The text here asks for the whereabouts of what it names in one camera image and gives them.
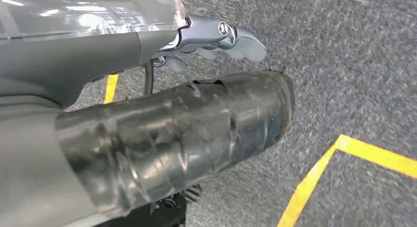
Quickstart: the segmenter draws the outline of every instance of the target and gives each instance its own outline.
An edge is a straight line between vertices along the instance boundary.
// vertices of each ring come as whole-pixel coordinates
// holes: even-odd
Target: yellow tape line
[[[282,217],[279,220],[278,227],[294,226],[334,151],[335,146],[332,145],[297,186],[296,191],[284,211],[284,214],[282,214]]]
[[[107,77],[106,96],[104,96],[104,104],[112,103],[115,97],[117,81],[119,75],[109,75]]]
[[[345,135],[339,137],[336,141],[336,147],[351,155],[417,179],[417,161],[411,158],[372,146]]]
[[[320,176],[337,149],[417,179],[416,160],[341,135],[297,186],[279,220],[278,227],[293,227],[295,225]]]

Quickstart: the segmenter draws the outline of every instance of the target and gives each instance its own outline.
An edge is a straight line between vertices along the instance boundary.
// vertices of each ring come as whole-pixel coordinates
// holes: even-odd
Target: gray carpet
[[[417,159],[417,0],[182,0],[223,17],[268,48],[261,64],[186,57],[159,69],[156,88],[266,67],[295,81],[297,116],[273,149],[204,183],[191,227],[275,227],[298,183],[339,134]],[[140,96],[141,71],[120,77],[116,99]],[[73,107],[99,103],[105,82]],[[336,152],[296,226],[417,226],[417,180]]]

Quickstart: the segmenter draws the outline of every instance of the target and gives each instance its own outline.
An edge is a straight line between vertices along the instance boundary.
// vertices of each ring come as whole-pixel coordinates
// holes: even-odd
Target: bolt
[[[227,36],[229,34],[229,27],[224,21],[219,22],[219,33],[221,36]]]

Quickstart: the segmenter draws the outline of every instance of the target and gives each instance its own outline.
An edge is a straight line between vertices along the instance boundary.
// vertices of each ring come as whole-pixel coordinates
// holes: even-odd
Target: cable
[[[153,92],[153,62],[152,60],[145,65],[145,90],[144,96]]]

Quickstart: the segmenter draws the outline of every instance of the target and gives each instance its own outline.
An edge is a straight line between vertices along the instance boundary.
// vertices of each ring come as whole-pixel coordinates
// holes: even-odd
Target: plastic wrap
[[[186,25],[179,0],[0,0],[0,44]]]

